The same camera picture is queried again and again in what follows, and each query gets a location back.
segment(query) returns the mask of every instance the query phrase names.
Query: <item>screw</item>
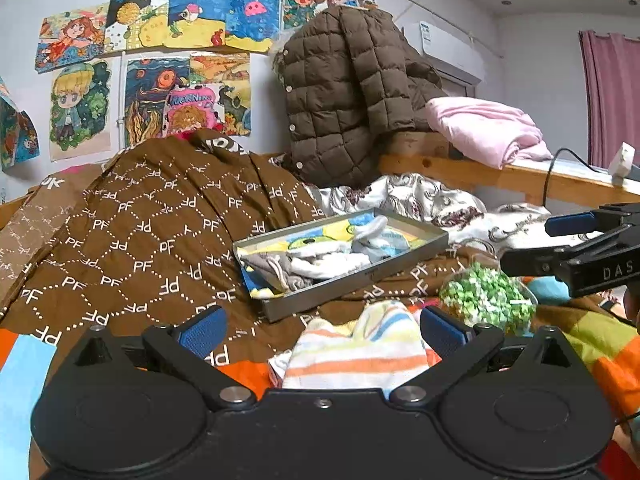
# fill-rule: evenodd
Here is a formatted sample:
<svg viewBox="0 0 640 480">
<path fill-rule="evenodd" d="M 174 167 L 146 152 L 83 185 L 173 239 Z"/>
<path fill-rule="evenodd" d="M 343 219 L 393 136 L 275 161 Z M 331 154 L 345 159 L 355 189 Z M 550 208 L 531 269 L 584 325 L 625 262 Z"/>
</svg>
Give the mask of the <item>screw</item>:
<svg viewBox="0 0 640 480">
<path fill-rule="evenodd" d="M 427 392 L 420 386 L 400 386 L 396 390 L 396 397 L 403 402 L 418 402 L 427 396 Z"/>
<path fill-rule="evenodd" d="M 227 386 L 220 391 L 220 399 L 233 404 L 245 402 L 249 397 L 251 397 L 251 391 L 244 386 Z"/>
<path fill-rule="evenodd" d="M 316 399 L 314 404 L 321 410 L 326 410 L 332 406 L 332 402 L 329 399 Z"/>
</svg>

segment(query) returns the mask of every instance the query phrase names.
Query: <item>green confetti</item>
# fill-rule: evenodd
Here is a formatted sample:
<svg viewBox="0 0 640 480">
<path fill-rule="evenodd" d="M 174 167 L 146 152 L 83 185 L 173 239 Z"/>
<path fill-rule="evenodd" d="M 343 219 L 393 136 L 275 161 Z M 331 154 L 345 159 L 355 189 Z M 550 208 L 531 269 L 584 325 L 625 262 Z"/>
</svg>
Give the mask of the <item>green confetti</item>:
<svg viewBox="0 0 640 480">
<path fill-rule="evenodd" d="M 520 283 L 501 270 L 473 263 L 457 280 L 440 290 L 444 310 L 466 325 L 487 322 L 505 334 L 529 331 L 536 306 L 520 291 Z"/>
</svg>

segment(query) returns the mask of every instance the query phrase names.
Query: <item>pink folded cloth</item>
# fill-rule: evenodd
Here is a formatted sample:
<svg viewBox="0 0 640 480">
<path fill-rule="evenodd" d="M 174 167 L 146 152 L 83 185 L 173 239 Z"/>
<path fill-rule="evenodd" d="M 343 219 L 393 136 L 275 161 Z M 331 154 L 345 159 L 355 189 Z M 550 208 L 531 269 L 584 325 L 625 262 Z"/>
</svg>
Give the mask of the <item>pink folded cloth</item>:
<svg viewBox="0 0 640 480">
<path fill-rule="evenodd" d="M 499 170 L 514 160 L 550 160 L 542 132 L 517 108 L 471 97 L 427 102 L 429 126 L 465 156 Z"/>
</svg>

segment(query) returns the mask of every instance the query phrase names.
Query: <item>pink curtain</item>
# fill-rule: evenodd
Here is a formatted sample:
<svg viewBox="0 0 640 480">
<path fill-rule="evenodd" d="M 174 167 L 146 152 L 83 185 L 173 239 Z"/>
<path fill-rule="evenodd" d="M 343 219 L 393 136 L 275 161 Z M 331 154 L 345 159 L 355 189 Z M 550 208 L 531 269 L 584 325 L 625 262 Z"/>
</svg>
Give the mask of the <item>pink curtain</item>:
<svg viewBox="0 0 640 480">
<path fill-rule="evenodd" d="M 640 162 L 640 41 L 580 33 L 589 107 L 589 163 L 609 166 L 622 142 Z"/>
</svg>

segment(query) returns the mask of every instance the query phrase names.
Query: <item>quilted coat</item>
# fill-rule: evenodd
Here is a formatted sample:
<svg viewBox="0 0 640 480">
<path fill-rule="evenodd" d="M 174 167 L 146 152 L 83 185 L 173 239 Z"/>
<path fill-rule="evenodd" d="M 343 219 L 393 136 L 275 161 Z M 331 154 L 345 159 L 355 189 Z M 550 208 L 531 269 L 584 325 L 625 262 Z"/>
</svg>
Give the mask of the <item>quilted coat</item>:
<svg viewBox="0 0 640 480">
<path fill-rule="evenodd" d="M 446 94 L 434 68 L 382 10 L 331 7 L 284 46 L 286 168 L 318 187 L 363 187 L 393 132 L 430 131 L 425 104 Z"/>
</svg>

